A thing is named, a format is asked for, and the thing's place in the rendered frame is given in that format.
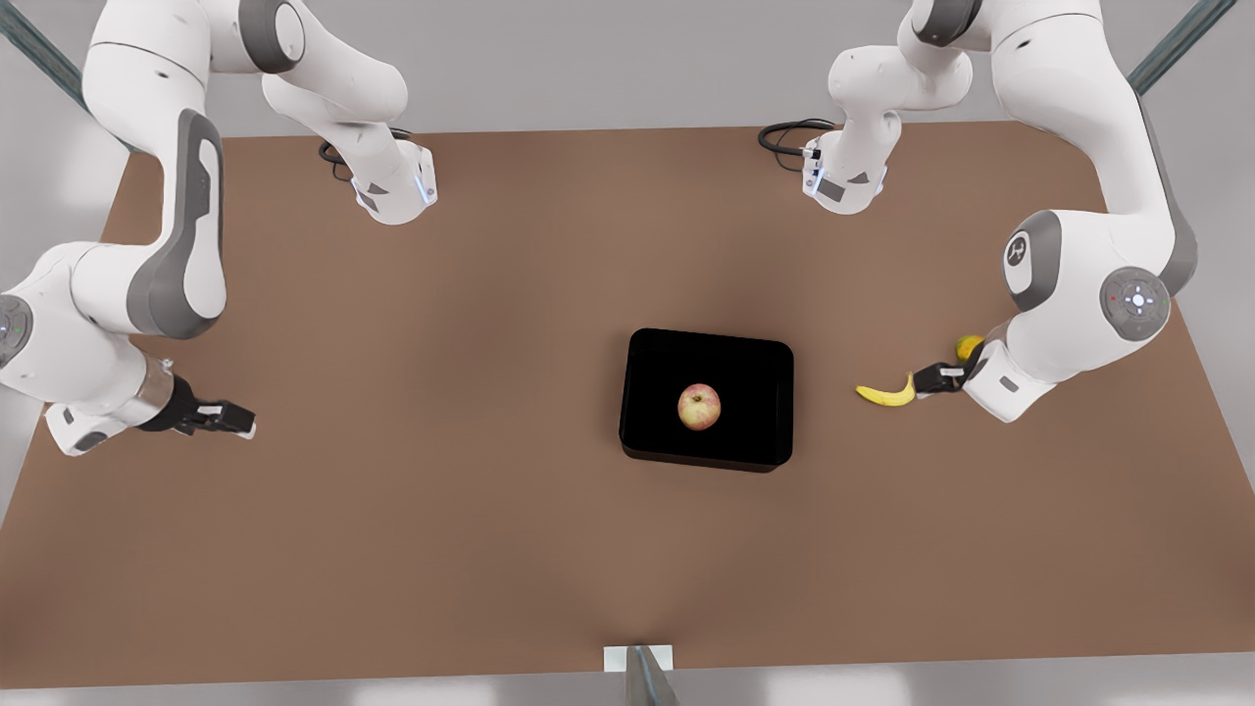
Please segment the yellow banana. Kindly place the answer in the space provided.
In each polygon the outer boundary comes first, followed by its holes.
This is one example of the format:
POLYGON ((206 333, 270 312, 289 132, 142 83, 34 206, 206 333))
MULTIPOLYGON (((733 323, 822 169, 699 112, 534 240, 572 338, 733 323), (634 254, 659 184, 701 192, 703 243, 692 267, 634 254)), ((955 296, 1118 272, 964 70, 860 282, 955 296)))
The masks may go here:
POLYGON ((860 398, 866 399, 866 401, 882 408, 902 408, 905 405, 910 405, 910 403, 912 403, 916 398, 916 387, 912 374, 907 374, 904 387, 900 390, 878 390, 866 387, 865 385, 857 385, 857 387, 855 387, 855 393, 857 393, 860 398))

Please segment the black rectangular tray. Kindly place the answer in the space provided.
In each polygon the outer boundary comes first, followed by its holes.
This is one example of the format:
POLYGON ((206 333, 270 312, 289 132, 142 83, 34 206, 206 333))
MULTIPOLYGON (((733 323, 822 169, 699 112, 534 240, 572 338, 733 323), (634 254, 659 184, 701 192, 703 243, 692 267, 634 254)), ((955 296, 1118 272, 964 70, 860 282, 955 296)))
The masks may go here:
POLYGON ((771 473, 793 451, 794 356, 763 339, 640 329, 619 438, 633 459, 771 473))

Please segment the red yellow apple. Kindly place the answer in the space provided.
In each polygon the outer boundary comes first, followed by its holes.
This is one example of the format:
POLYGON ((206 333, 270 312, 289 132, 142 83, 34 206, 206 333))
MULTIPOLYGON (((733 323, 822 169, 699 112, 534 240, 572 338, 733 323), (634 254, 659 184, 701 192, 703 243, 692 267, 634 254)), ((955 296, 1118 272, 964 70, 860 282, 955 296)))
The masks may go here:
POLYGON ((678 398, 678 420, 690 430, 704 430, 722 415, 722 398, 705 382, 688 385, 678 398))

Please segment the silver frame post with foot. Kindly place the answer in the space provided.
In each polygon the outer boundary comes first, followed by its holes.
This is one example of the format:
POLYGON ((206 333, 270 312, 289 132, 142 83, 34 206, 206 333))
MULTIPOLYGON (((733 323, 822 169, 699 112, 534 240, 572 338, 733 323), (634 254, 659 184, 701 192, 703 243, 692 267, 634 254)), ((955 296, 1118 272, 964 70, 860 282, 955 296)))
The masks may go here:
POLYGON ((673 668, 671 645, 602 648, 604 672, 625 675, 625 706, 680 706, 668 678, 673 668))

